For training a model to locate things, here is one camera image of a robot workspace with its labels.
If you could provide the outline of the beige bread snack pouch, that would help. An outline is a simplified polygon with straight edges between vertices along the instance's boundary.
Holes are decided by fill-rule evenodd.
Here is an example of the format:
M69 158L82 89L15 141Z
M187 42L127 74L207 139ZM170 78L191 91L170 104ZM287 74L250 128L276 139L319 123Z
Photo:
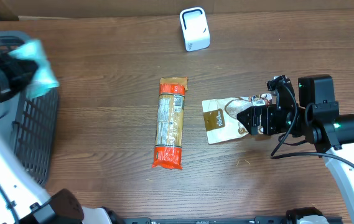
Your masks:
M238 139L248 134L237 114L251 106L270 105L272 95L263 93L202 101L203 118L209 144Z

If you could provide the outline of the orange spaghetti packet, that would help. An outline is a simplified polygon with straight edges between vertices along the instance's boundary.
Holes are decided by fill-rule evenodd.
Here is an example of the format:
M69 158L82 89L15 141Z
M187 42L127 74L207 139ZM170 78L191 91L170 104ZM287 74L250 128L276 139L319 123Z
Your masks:
M161 78L153 167L181 170L187 77Z

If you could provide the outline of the teal wet wipes pack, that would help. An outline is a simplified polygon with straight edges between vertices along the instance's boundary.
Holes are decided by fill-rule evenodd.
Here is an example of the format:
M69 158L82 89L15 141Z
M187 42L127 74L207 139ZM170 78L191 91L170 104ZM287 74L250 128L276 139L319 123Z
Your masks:
M9 55L20 60L32 60L38 66L32 80L26 87L26 97L29 100L44 96L50 90L59 87L60 84L53 73L39 39L28 40L16 50L12 50Z

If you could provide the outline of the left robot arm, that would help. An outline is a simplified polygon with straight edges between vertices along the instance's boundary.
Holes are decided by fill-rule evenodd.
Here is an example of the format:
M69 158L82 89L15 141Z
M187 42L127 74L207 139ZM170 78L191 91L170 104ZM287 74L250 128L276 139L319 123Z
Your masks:
M0 54L0 102L51 77L42 52L21 48ZM71 191L50 196L25 171L0 134L0 223L118 223L107 208L80 205Z

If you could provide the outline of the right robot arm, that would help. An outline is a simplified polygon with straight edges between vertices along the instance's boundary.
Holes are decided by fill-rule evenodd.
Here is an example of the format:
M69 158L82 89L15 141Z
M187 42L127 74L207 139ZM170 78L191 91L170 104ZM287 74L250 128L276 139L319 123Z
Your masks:
M278 136L272 159L317 156L324 160L354 223L354 114L340 114L330 75L298 79L298 94L284 75L267 82L275 104L252 105L238 113L250 135L262 128Z

